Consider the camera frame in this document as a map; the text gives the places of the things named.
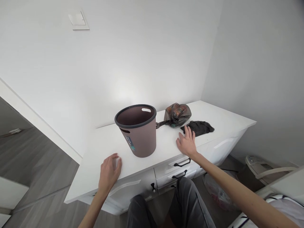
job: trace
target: trash can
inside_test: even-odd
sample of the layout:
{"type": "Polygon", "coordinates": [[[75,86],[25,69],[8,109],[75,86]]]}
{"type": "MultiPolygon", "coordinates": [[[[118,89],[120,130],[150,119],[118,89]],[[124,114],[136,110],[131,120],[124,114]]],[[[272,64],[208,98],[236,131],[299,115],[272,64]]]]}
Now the trash can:
{"type": "Polygon", "coordinates": [[[136,104],[122,109],[115,116],[131,151],[137,157],[148,157],[156,148],[156,109],[136,104]]]}

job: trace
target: right hand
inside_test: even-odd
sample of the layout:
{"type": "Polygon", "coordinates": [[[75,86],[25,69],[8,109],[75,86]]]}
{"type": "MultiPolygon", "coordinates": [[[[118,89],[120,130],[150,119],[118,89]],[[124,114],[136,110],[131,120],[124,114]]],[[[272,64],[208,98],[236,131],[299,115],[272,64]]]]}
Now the right hand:
{"type": "Polygon", "coordinates": [[[187,155],[193,159],[193,156],[197,154],[195,146],[195,132],[191,131],[190,127],[185,125],[185,136],[179,133],[179,138],[176,140],[176,144],[182,154],[187,155]]]}

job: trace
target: black drawer handle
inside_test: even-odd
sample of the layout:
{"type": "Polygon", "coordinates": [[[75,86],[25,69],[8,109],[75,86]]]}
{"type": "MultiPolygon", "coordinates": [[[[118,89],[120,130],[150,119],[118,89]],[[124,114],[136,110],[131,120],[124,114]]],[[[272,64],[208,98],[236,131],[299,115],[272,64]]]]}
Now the black drawer handle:
{"type": "Polygon", "coordinates": [[[186,176],[186,172],[187,172],[187,171],[188,171],[188,170],[185,170],[185,171],[184,171],[184,172],[185,172],[184,175],[182,175],[182,176],[180,176],[180,177],[173,176],[172,178],[173,178],[173,179],[179,179],[179,178],[181,178],[181,177],[183,177],[183,176],[186,176]]]}
{"type": "Polygon", "coordinates": [[[184,165],[188,165],[191,162],[191,158],[189,158],[189,162],[183,164],[183,165],[179,165],[177,163],[174,164],[174,166],[179,166],[179,167],[183,167],[184,165]]]}
{"type": "Polygon", "coordinates": [[[155,192],[154,183],[152,183],[151,186],[152,186],[152,191],[155,192]]]}

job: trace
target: door frame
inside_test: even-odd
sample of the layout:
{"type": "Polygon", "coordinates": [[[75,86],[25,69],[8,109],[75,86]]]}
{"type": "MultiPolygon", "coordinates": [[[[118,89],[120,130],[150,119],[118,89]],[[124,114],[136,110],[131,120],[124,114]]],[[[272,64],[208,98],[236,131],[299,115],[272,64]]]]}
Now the door frame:
{"type": "Polygon", "coordinates": [[[1,78],[0,97],[19,112],[25,119],[53,141],[60,149],[69,155],[78,164],[82,156],[68,144],[47,122],[45,122],[24,100],[22,100],[1,78]]]}

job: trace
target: trash can handle hole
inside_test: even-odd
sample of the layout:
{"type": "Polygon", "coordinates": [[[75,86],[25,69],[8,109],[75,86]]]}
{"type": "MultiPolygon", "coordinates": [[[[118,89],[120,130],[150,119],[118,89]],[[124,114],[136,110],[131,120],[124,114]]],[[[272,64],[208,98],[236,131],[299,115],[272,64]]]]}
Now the trash can handle hole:
{"type": "Polygon", "coordinates": [[[142,108],[142,111],[151,112],[151,110],[150,110],[150,109],[145,109],[145,108],[142,108]]]}
{"type": "Polygon", "coordinates": [[[123,131],[124,133],[130,133],[129,131],[127,131],[127,130],[124,130],[124,129],[121,129],[121,128],[119,128],[121,131],[123,131]]]}

